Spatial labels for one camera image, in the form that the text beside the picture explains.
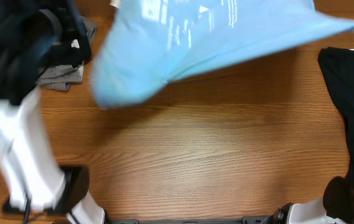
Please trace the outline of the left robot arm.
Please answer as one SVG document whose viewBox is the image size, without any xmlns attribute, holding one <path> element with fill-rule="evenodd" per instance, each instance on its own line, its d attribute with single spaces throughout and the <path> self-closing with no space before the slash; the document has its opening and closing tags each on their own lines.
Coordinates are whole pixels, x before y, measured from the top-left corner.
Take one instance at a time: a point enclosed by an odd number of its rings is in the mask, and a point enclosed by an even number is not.
<svg viewBox="0 0 354 224">
<path fill-rule="evenodd" d="M 0 1 L 0 171 L 6 213 L 65 215 L 70 223 L 106 224 L 89 193 L 85 166 L 54 159 L 40 112 L 37 80 L 55 65 L 91 57 L 83 18 L 72 1 Z"/>
</svg>

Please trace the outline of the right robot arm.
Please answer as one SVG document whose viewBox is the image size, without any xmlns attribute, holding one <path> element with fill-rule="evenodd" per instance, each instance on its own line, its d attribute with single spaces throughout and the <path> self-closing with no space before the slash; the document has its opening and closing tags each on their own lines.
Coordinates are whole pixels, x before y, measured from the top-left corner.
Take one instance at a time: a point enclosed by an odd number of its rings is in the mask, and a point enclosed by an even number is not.
<svg viewBox="0 0 354 224">
<path fill-rule="evenodd" d="M 288 203 L 264 223 L 273 224 L 354 224 L 354 184 L 334 177 L 322 198 L 306 203 Z"/>
</svg>

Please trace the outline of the light blue t-shirt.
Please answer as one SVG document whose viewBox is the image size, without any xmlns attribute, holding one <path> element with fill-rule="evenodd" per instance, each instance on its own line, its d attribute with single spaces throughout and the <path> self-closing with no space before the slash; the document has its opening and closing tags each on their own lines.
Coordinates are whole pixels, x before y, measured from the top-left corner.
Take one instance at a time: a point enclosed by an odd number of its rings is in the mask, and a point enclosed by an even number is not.
<svg viewBox="0 0 354 224">
<path fill-rule="evenodd" d="M 169 83 L 342 32 L 303 0 L 121 1 L 91 72 L 97 104 L 140 104 Z"/>
</svg>

